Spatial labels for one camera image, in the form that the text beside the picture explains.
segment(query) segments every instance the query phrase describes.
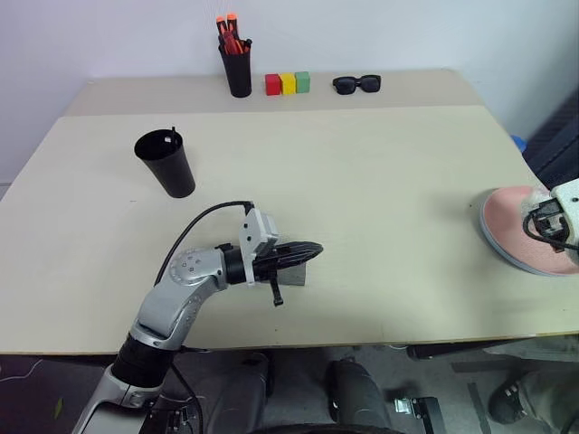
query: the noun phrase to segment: block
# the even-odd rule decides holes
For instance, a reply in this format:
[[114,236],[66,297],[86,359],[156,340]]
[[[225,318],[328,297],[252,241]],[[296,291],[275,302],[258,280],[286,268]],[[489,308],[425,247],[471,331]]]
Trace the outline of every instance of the block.
[[265,74],[265,94],[281,94],[281,78],[278,74]]
[[296,91],[297,93],[309,92],[309,72],[296,72]]
[[296,93],[296,76],[292,73],[280,74],[281,78],[281,93],[284,95],[291,95]]

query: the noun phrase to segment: yellow block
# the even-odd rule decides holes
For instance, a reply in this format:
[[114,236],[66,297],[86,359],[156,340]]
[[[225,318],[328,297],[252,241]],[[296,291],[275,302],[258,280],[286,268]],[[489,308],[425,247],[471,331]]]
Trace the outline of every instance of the yellow block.
[[281,78],[281,93],[283,95],[291,95],[296,93],[296,76],[292,73],[280,74]]

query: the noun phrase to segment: pen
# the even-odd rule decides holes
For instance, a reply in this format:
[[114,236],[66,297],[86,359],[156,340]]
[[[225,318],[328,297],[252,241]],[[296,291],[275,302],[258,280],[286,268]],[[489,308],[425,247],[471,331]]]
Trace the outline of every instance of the pen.
[[239,40],[239,32],[237,29],[237,14],[227,14],[227,30],[233,33],[235,39]]
[[225,41],[225,52],[227,54],[242,54],[242,46],[239,41],[235,39],[233,33],[227,31],[223,32],[223,40]]
[[223,33],[227,32],[227,24],[225,23],[225,19],[219,15],[215,19],[215,22],[217,23],[217,31],[219,32],[219,35],[223,38]]

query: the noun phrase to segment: pink plate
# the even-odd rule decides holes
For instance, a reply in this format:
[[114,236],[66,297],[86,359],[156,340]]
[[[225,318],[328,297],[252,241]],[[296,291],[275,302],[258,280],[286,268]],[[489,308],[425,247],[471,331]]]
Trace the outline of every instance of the pink plate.
[[551,246],[532,240],[523,232],[520,205],[532,191],[527,186],[495,190],[485,202],[481,215],[488,233],[508,255],[539,274],[565,276],[579,273],[579,266],[564,252],[554,253]]

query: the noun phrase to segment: wooden table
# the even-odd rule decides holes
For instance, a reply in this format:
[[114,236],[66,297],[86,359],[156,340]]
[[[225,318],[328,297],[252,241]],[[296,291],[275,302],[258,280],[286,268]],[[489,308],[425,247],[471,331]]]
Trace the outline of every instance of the wooden table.
[[[305,287],[231,287],[186,344],[431,343],[579,330],[579,280],[513,268],[478,230],[490,189],[537,184],[508,134],[452,71],[383,73],[377,94],[247,99],[223,77],[87,85],[0,202],[1,353],[105,354],[123,342],[166,251],[203,209],[247,199],[285,241],[317,241]],[[197,188],[172,199],[133,154],[176,126]],[[185,239],[235,241],[242,216]]]

